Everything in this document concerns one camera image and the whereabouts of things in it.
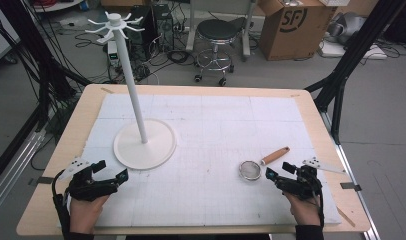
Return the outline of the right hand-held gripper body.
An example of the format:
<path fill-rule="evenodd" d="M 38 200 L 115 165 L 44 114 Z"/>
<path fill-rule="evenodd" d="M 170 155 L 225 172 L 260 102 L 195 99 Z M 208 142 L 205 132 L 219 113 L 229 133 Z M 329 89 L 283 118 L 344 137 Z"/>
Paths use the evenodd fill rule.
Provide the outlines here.
<path fill-rule="evenodd" d="M 276 187 L 282 191 L 291 193 L 301 200 L 312 198 L 322 194 L 322 184 L 317 177 L 318 170 L 344 174 L 345 170 L 331 164 L 320 162 L 316 157 L 303 161 L 301 167 L 297 167 L 296 179 L 278 176 Z"/>

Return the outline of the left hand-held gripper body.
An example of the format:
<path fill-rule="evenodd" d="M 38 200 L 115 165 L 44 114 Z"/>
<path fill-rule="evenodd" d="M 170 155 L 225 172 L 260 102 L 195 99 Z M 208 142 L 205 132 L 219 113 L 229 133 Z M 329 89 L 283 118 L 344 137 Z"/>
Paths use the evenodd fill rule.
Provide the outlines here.
<path fill-rule="evenodd" d="M 71 164 L 62 171 L 59 179 L 68 177 L 71 181 L 65 190 L 72 198 L 77 200 L 93 201 L 98 197 L 111 195 L 118 189 L 116 176 L 106 180 L 94 180 L 91 165 L 93 163 L 82 158 L 75 158 Z"/>

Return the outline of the wooden-handled metal mesh strainer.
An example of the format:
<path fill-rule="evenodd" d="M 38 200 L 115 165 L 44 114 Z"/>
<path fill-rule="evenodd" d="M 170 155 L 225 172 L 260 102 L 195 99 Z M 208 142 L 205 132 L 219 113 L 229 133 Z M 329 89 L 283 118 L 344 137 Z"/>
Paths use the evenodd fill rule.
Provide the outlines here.
<path fill-rule="evenodd" d="M 261 176 L 263 166 L 266 166 L 281 158 L 289 151 L 290 148 L 286 146 L 270 153 L 259 161 L 244 161 L 239 165 L 239 174 L 242 178 L 249 181 L 258 180 Z"/>

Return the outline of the white hook stand rack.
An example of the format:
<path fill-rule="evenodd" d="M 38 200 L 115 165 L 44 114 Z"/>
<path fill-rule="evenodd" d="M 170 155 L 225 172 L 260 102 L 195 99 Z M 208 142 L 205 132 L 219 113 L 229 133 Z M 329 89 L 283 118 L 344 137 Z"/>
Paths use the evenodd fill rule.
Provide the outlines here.
<path fill-rule="evenodd" d="M 144 119 L 138 99 L 134 75 L 131 68 L 129 54 L 126 46 L 127 36 L 124 29 L 135 32 L 144 31 L 136 29 L 131 24 L 139 23 L 142 17 L 131 20 L 131 15 L 122 17 L 119 13 L 105 12 L 106 22 L 95 22 L 99 25 L 98 33 L 107 30 L 100 42 L 115 39 L 118 57 L 125 76 L 130 101 L 135 115 L 135 122 L 121 128 L 114 140 L 113 150 L 117 160 L 124 166 L 134 170 L 154 169 L 170 159 L 176 148 L 176 137 L 173 129 L 165 122 L 158 119 Z"/>

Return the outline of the person's right hand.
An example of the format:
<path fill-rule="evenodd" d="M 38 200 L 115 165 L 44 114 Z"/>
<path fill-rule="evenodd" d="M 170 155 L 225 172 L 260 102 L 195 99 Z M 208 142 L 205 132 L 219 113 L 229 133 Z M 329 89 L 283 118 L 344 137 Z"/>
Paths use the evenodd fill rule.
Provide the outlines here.
<path fill-rule="evenodd" d="M 301 200 L 288 192 L 284 192 L 283 195 L 289 201 L 290 212 L 298 225 L 321 225 L 318 213 L 318 200 L 316 198 Z"/>

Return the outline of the person's left hand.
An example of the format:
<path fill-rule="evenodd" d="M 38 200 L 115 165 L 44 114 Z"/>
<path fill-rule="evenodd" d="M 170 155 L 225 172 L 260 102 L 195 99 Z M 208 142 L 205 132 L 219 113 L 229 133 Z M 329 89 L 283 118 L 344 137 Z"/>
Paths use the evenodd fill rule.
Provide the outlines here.
<path fill-rule="evenodd" d="M 80 234 L 93 234 L 94 226 L 103 211 L 109 196 L 98 197 L 93 201 L 71 199 L 70 231 Z"/>

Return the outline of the white grid mat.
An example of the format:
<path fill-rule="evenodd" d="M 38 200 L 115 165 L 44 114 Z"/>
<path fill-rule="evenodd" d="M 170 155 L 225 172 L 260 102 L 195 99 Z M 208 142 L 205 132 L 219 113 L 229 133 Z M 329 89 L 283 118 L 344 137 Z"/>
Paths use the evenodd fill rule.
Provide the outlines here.
<path fill-rule="evenodd" d="M 163 165 L 133 168 L 104 204 L 100 227 L 287 225 L 289 203 L 265 177 L 248 181 L 239 165 L 289 147 L 271 163 L 300 166 L 316 153 L 292 98 L 142 95 L 145 117 L 166 122 L 177 145 Z"/>

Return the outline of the small bench power supply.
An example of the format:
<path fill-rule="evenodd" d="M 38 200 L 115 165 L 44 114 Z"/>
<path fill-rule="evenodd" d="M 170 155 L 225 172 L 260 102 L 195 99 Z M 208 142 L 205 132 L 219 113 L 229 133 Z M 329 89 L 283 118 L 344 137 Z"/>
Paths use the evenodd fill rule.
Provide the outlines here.
<path fill-rule="evenodd" d="M 119 65 L 119 56 L 118 56 L 118 51 L 117 51 L 117 45 L 116 42 L 111 40 L 107 43 L 107 54 L 108 54 L 108 60 L 109 63 L 117 67 Z"/>

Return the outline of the brown cardboard box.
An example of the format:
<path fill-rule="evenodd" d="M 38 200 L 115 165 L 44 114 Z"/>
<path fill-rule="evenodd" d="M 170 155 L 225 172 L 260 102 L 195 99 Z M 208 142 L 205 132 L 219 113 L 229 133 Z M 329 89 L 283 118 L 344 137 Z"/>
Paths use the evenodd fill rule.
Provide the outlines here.
<path fill-rule="evenodd" d="M 268 61 L 311 58 L 318 49 L 335 6 L 319 0 L 258 0 L 265 14 L 259 48 Z"/>

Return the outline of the black computer tower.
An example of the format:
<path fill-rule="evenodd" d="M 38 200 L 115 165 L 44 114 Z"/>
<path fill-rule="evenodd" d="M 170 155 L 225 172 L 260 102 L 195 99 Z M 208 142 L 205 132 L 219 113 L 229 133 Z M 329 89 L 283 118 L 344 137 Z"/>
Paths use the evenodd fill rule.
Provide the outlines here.
<path fill-rule="evenodd" d="M 129 32 L 131 43 L 144 46 L 155 40 L 161 51 L 174 49 L 173 17 L 167 4 L 134 5 L 130 13 L 133 19 L 142 17 L 142 20 L 133 27 L 144 28 L 141 32 Z"/>

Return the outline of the grey bag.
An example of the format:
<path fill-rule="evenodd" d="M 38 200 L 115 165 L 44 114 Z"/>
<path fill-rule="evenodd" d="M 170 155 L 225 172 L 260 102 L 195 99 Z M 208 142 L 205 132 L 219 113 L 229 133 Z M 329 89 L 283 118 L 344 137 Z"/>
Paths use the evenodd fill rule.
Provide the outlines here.
<path fill-rule="evenodd" d="M 330 22 L 327 32 L 336 42 L 346 45 L 352 36 L 357 33 L 366 19 L 354 12 L 338 13 Z"/>

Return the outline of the black round swivel stool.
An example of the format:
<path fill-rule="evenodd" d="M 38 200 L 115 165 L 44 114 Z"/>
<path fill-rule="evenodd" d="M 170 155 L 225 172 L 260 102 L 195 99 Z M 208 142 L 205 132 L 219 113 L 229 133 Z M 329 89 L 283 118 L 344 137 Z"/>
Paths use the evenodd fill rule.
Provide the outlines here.
<path fill-rule="evenodd" d="M 197 35 L 207 41 L 211 47 L 200 51 L 195 57 L 194 65 L 200 72 L 194 77 L 195 82 L 203 79 L 203 72 L 219 71 L 222 78 L 218 84 L 223 87 L 226 84 L 226 72 L 234 72 L 232 58 L 227 52 L 220 52 L 221 45 L 232 44 L 239 34 L 239 30 L 231 23 L 220 19 L 209 19 L 200 22 L 197 26 Z"/>

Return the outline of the white round table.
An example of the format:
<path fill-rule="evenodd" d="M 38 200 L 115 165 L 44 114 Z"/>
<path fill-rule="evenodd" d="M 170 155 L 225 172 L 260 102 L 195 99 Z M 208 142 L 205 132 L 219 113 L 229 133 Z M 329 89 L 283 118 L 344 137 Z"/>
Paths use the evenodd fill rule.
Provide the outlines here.
<path fill-rule="evenodd" d="M 34 10 L 39 13 L 44 13 L 44 12 L 54 12 L 54 11 L 59 11 L 63 9 L 67 9 L 73 6 L 79 5 L 83 0 L 73 0 L 72 2 L 61 2 L 58 0 L 54 5 L 52 6 L 34 6 Z"/>

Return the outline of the aluminium rail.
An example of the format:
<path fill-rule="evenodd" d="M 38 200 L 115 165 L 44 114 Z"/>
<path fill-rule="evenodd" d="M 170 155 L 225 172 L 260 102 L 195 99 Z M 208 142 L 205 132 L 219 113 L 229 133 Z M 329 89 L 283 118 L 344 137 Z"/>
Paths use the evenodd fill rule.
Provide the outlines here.
<path fill-rule="evenodd" d="M 344 152 L 344 149 L 340 143 L 335 142 L 334 138 L 332 138 L 332 142 L 333 142 L 336 152 L 340 158 L 340 161 L 341 161 L 342 165 L 344 166 L 344 170 L 345 170 L 346 174 L 350 177 L 351 185 L 353 186 L 353 189 L 359 198 L 359 201 L 362 205 L 362 208 L 363 208 L 365 215 L 370 224 L 370 228 L 363 233 L 363 236 L 364 236 L 365 240 L 381 240 L 381 237 L 377 231 L 377 228 L 376 228 L 374 220 L 370 214 L 370 211 L 367 207 L 365 199 L 363 198 L 362 187 L 360 186 L 360 184 L 358 183 L 358 181 L 355 178 L 355 175 L 351 169 L 351 166 L 350 166 L 347 156 Z"/>
<path fill-rule="evenodd" d="M 32 131 L 10 158 L 8 167 L 0 175 L 0 207 L 19 180 L 46 137 L 46 130 Z"/>

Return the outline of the black metal frame strut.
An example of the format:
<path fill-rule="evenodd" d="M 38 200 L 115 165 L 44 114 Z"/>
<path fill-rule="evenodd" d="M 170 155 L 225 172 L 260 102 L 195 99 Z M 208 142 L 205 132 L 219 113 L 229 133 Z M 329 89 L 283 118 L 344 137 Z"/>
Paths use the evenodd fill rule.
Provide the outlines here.
<path fill-rule="evenodd" d="M 347 80 L 386 25 L 405 4 L 406 0 L 379 0 L 333 71 L 324 79 L 305 88 L 310 93 L 319 90 L 314 103 L 321 113 L 326 113 L 330 103 L 334 102 L 330 134 L 338 145 L 340 145 L 339 131 Z"/>
<path fill-rule="evenodd" d="M 62 101 L 69 100 L 75 95 L 75 90 L 67 78 L 83 86 L 89 85 L 90 81 L 69 70 L 54 58 L 21 0 L 0 0 L 0 10 L 19 36 L 24 48 L 38 64 L 37 82 L 40 88 L 37 128 L 41 130 L 48 121 L 50 97 Z"/>

